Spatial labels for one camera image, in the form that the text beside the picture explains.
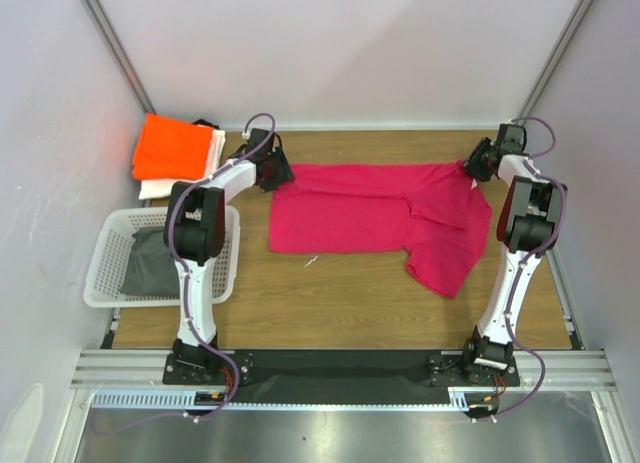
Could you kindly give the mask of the pink t shirt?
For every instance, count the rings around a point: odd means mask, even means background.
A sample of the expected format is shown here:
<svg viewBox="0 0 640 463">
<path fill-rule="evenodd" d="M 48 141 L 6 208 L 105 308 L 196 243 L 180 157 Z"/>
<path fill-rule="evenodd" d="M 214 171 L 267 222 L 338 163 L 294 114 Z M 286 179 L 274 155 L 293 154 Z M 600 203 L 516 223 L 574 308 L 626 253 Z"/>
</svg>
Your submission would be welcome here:
<svg viewBox="0 0 640 463">
<path fill-rule="evenodd" d="M 273 194 L 268 245 L 286 254 L 404 250 L 425 288 L 455 297 L 485 251 L 492 208 L 459 162 L 297 164 Z"/>
</svg>

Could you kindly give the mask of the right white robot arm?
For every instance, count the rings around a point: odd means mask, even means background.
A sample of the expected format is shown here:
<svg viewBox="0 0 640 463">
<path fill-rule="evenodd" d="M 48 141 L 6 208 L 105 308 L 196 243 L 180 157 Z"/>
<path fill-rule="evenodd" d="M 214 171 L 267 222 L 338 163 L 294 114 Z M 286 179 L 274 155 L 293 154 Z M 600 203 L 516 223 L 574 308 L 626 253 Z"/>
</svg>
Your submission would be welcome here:
<svg viewBox="0 0 640 463">
<path fill-rule="evenodd" d="M 530 280 L 564 222 L 566 186 L 536 168 L 524 122 L 502 123 L 496 137 L 482 139 L 462 164 L 475 180 L 495 177 L 508 187 L 496 229 L 502 255 L 496 282 L 460 360 L 461 375 L 472 385 L 488 385 L 515 368 L 514 350 L 524 348 L 517 322 Z"/>
</svg>

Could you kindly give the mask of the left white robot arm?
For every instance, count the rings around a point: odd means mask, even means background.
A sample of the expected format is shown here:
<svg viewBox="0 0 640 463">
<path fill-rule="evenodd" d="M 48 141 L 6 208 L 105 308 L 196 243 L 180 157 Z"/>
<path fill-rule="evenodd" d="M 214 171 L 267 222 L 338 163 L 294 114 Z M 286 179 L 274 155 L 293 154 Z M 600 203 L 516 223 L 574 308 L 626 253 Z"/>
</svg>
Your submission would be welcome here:
<svg viewBox="0 0 640 463">
<path fill-rule="evenodd" d="M 244 144 L 212 175 L 173 185 L 164 242 L 174 258 L 180 288 L 180 326 L 165 363 L 168 385 L 205 385 L 227 371 L 233 359 L 217 347 L 212 283 L 226 238 L 226 204 L 254 186 L 265 192 L 294 180 L 281 136 L 249 129 Z"/>
</svg>

